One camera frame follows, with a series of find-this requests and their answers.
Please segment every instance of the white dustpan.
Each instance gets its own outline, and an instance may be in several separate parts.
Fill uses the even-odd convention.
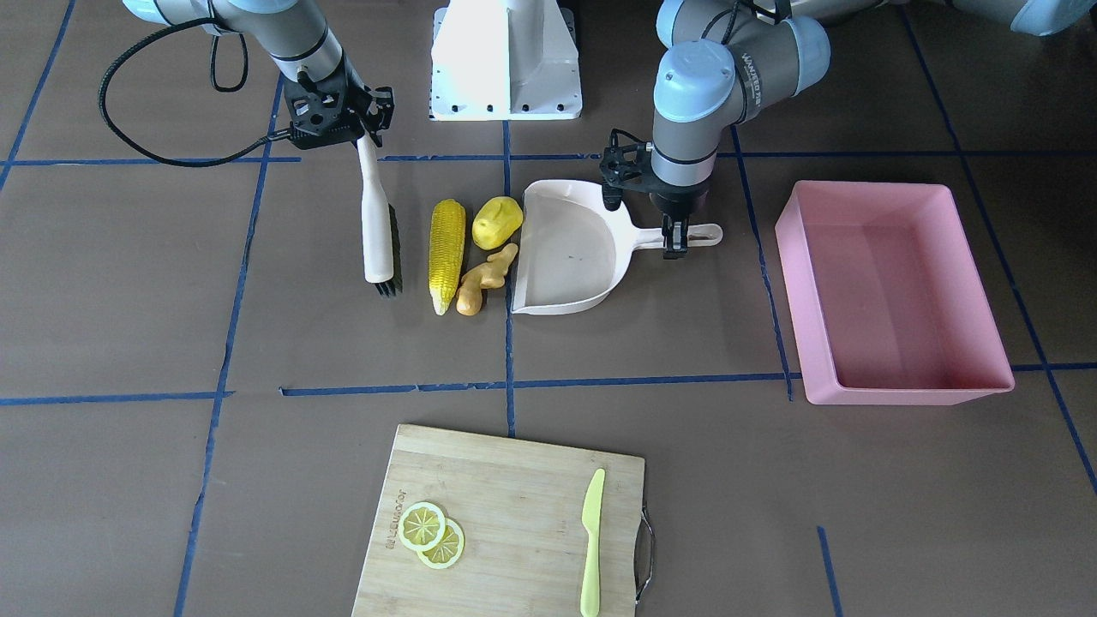
[[[595,306],[629,269],[632,251],[663,248],[661,229],[633,226],[629,211],[602,205],[601,184],[539,180],[525,189],[525,222],[514,278],[513,313],[566,315]],[[689,228],[689,245],[713,246],[720,225]]]

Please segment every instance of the pink box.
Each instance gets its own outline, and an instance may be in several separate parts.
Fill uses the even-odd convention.
[[[803,180],[777,244],[812,403],[952,405],[1014,389],[948,187]]]

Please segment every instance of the yellow-green knife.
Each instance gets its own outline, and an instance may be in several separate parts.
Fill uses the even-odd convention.
[[[583,617],[598,617],[601,607],[601,576],[598,571],[598,539],[602,524],[602,486],[606,470],[595,471],[583,500],[583,527],[587,530],[587,564],[583,569],[583,588],[579,591],[579,613]]]

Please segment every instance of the lemon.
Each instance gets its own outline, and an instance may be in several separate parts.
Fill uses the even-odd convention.
[[[434,548],[419,551],[419,560],[434,570],[445,570],[461,559],[465,550],[465,532],[452,521],[445,521],[445,534]]]
[[[522,209],[507,198],[494,198],[473,218],[473,242],[484,250],[502,246],[522,226]]]
[[[430,550],[442,541],[445,528],[442,508],[430,502],[415,503],[400,516],[400,542],[416,552]]]

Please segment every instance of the cutting board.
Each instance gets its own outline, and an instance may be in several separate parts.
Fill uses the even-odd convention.
[[[578,616],[583,500],[599,468],[599,617],[634,616],[644,459],[412,425],[396,430],[352,616]],[[420,501],[465,532],[446,570],[427,568],[396,537],[404,507]]]

